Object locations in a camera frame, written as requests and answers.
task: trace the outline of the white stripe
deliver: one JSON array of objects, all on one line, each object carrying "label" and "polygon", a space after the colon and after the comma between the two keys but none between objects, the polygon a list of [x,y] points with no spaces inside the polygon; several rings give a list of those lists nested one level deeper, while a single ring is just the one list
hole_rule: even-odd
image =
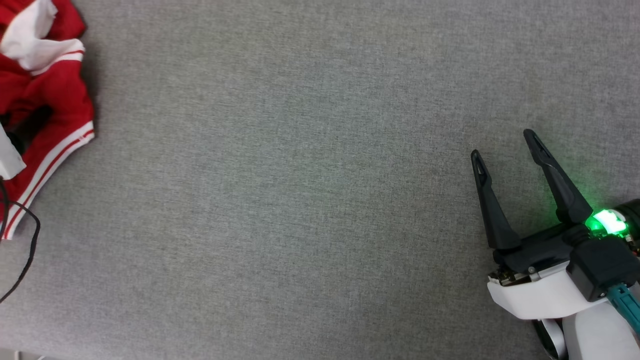
[{"label": "white stripe", "polygon": [[62,60],[75,60],[75,61],[82,61],[84,56],[84,53],[72,53],[72,54],[64,54],[60,57],[58,57],[57,59],[53,60],[53,62],[51,62],[50,64],[48,64],[47,66],[44,67],[44,69],[40,69],[40,70],[36,70],[36,71],[32,71],[31,75],[32,76],[36,76],[36,75],[40,75],[44,72],[47,72],[47,70],[49,70],[49,68],[51,67],[51,65],[57,63],[58,61],[62,61]]},{"label": "white stripe", "polygon": [[[74,152],[77,148],[83,145],[86,145],[89,141],[91,141],[91,139],[95,137],[93,133],[83,137],[83,135],[86,134],[87,131],[92,129],[93,129],[93,122],[89,121],[88,123],[80,127],[78,130],[75,130],[73,133],[71,133],[71,135],[64,138],[64,140],[62,140],[53,149],[51,149],[51,151],[49,151],[47,156],[45,156],[45,158],[42,160],[42,162],[38,166],[38,170],[36,170],[36,172],[33,174],[33,177],[31,178],[31,182],[29,183],[29,186],[27,186],[27,188],[24,190],[22,195],[18,198],[18,202],[23,204],[26,208],[28,208],[29,205],[31,205],[31,202],[33,202],[33,198],[35,197],[35,195],[38,193],[38,191],[40,191],[41,187],[51,177],[53,172],[60,166],[62,161],[64,161],[64,159],[66,159],[69,156],[69,154]],[[69,149],[67,149],[67,151],[65,151],[64,154],[62,154],[58,158],[58,160],[55,162],[55,164],[53,164],[51,169],[49,169],[49,172],[46,173],[46,176],[42,179],[42,181],[38,185],[38,188],[36,188],[36,185],[38,184],[40,179],[43,177],[43,175],[45,175],[45,171],[47,170],[49,165],[51,165],[51,163],[56,159],[56,157],[60,154],[60,152],[62,152],[64,148],[66,148],[70,143],[78,139],[80,139],[80,141],[78,141],[73,146],[69,147]],[[31,196],[31,198],[29,198],[29,201],[26,202],[31,192],[33,192],[33,195]],[[12,205],[9,208],[9,217],[8,217],[9,224],[11,223],[11,220],[13,219],[15,214],[18,212],[19,214],[15,219],[15,221],[13,222],[13,225],[10,228],[8,228],[8,234],[6,237],[7,239],[13,238],[13,233],[15,232],[15,229],[18,226],[18,223],[24,216],[24,211],[22,211],[22,209],[20,209],[18,206]]]}]

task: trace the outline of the black plastic mount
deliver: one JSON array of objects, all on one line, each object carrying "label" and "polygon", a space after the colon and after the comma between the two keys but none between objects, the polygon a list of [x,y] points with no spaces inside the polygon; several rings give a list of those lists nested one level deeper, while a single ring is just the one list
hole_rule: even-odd
[{"label": "black plastic mount", "polygon": [[489,247],[495,249],[496,263],[515,272],[526,273],[569,260],[572,247],[563,234],[582,224],[593,212],[591,206],[560,167],[551,152],[533,130],[526,129],[524,138],[533,160],[542,167],[556,201],[556,216],[562,224],[521,239],[511,228],[491,187],[491,176],[478,150],[471,153],[480,209]]},{"label": "black plastic mount", "polygon": [[577,245],[566,271],[587,301],[604,297],[614,285],[640,279],[640,261],[617,236],[593,238]]}]

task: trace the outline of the gray fabric surface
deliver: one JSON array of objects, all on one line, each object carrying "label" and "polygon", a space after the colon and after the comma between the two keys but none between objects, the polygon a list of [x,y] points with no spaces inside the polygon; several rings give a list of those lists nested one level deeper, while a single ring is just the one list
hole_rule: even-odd
[{"label": "gray fabric surface", "polygon": [[[73,359],[544,359],[495,305],[469,154],[554,224],[640,196],[637,2],[79,0],[97,139],[33,210],[0,346]],[[33,226],[0,247],[0,286]]]}]

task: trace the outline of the teal cable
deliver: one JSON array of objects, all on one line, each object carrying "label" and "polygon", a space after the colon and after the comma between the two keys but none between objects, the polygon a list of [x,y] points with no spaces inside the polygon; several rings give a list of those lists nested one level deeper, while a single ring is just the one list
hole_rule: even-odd
[{"label": "teal cable", "polygon": [[624,284],[611,286],[607,290],[607,299],[636,334],[640,335],[640,303],[629,292],[627,286]]}]

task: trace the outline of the black cable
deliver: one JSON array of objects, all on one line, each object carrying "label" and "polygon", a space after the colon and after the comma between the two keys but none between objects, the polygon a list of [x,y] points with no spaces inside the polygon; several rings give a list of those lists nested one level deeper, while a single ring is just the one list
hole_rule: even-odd
[{"label": "black cable", "polygon": [[0,181],[0,189],[2,190],[2,193],[3,193],[3,203],[4,203],[4,216],[3,216],[4,220],[2,223],[2,232],[0,233],[0,238],[4,236],[4,230],[6,229],[6,222],[8,219],[7,214],[9,212],[9,204],[18,206],[20,209],[24,210],[27,214],[29,214],[29,216],[31,216],[33,220],[35,220],[36,222],[36,230],[33,232],[33,237],[31,238],[31,248],[29,249],[29,258],[27,259],[27,263],[24,265],[24,268],[22,269],[20,276],[18,276],[18,280],[15,282],[15,284],[13,284],[11,289],[9,289],[9,291],[7,291],[6,294],[4,294],[0,298],[0,304],[2,304],[2,302],[6,298],[8,298],[9,295],[11,295],[15,291],[15,289],[18,288],[18,285],[20,285],[20,283],[24,279],[24,276],[27,274],[27,271],[29,271],[29,268],[31,267],[31,263],[33,262],[33,256],[36,254],[36,244],[38,243],[38,234],[40,233],[40,219],[38,219],[38,217],[35,216],[31,212],[31,210],[29,210],[25,205],[22,205],[16,201],[9,201],[9,196],[7,196],[6,189],[4,188],[4,184],[2,183],[2,181]]},{"label": "black cable", "polygon": [[0,190],[2,190],[3,199],[2,226],[0,227],[0,242],[2,242],[2,238],[4,238],[4,231],[6,230],[6,223],[9,221],[9,194],[6,192],[2,177],[0,177]]}]

